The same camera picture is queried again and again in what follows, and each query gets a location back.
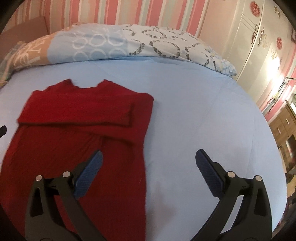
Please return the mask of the red knit sweater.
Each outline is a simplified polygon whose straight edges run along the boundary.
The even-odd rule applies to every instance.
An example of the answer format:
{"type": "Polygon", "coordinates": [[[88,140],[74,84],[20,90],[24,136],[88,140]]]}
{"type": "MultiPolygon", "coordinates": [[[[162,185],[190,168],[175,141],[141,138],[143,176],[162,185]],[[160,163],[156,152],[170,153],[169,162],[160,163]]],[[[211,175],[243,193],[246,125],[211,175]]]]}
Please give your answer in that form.
{"type": "Polygon", "coordinates": [[[55,178],[102,151],[103,164],[79,203],[107,240],[145,240],[144,138],[154,99],[108,80],[71,80],[32,93],[1,167],[1,205],[25,232],[37,175],[55,178]]]}

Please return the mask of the plaid green pink pillow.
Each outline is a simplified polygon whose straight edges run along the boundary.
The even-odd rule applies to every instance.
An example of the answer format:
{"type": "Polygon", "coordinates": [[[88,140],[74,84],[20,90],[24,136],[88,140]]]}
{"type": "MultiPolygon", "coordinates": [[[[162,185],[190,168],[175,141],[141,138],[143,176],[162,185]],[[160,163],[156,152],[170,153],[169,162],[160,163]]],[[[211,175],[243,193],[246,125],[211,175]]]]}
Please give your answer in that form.
{"type": "Polygon", "coordinates": [[[26,42],[19,41],[17,44],[10,49],[8,54],[4,56],[3,61],[1,61],[1,82],[0,82],[0,88],[3,88],[8,81],[10,80],[14,68],[13,68],[13,61],[15,59],[16,53],[26,45],[26,42]]]}

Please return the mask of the wooden drawer cabinet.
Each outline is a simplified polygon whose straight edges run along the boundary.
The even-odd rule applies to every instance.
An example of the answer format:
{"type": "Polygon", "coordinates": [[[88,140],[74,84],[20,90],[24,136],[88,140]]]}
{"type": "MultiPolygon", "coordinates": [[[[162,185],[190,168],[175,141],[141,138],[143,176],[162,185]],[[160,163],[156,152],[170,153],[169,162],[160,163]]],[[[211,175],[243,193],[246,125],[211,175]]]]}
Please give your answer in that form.
{"type": "Polygon", "coordinates": [[[269,124],[274,136],[285,173],[295,167],[295,112],[288,101],[269,124]]]}

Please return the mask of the brown headboard panel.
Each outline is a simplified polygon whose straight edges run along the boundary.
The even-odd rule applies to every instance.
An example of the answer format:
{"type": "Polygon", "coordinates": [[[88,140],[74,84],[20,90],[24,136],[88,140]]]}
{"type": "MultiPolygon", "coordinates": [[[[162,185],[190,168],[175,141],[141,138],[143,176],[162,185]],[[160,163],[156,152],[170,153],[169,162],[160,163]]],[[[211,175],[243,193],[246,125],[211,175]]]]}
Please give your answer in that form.
{"type": "Polygon", "coordinates": [[[48,30],[44,16],[31,19],[1,33],[1,62],[17,42],[28,43],[45,35],[48,35],[48,30]]]}

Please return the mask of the patterned blue orange pillow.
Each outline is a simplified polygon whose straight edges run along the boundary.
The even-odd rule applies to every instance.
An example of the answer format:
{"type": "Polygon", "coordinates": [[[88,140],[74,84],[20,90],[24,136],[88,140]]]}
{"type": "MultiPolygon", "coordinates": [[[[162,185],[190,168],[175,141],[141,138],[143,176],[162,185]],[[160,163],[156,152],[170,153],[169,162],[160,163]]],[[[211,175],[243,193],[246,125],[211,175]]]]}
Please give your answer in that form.
{"type": "Polygon", "coordinates": [[[27,43],[15,56],[14,71],[30,66],[106,60],[129,56],[162,57],[200,64],[229,77],[237,74],[199,38],[157,26],[75,24],[27,43]]]}

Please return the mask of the light blue quilted bedspread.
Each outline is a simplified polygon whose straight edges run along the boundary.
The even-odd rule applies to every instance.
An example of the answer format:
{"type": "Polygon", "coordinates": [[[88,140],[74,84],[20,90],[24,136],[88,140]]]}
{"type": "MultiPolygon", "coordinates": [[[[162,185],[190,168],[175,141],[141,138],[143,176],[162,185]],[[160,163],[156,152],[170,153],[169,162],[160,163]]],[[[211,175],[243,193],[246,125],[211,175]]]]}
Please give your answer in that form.
{"type": "Polygon", "coordinates": [[[2,155],[31,93],[66,79],[83,88],[106,79],[154,97],[144,144],[148,240],[189,240],[214,210],[218,199],[196,166],[198,149],[239,177],[260,175],[273,226],[277,226],[287,203],[287,188],[272,132],[256,104],[232,78],[199,64],[126,57],[17,72],[1,89],[1,124],[8,128],[1,138],[2,155]]]}

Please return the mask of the white ornate wardrobe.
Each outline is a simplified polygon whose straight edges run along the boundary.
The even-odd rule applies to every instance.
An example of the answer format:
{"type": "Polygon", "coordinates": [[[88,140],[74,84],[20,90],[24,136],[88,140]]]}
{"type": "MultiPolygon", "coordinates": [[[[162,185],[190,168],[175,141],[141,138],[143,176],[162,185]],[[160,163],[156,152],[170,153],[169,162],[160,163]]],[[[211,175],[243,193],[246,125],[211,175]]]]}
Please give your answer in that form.
{"type": "Polygon", "coordinates": [[[240,1],[229,55],[234,80],[262,106],[283,76],[292,51],[292,25],[274,1],[240,1]]]}

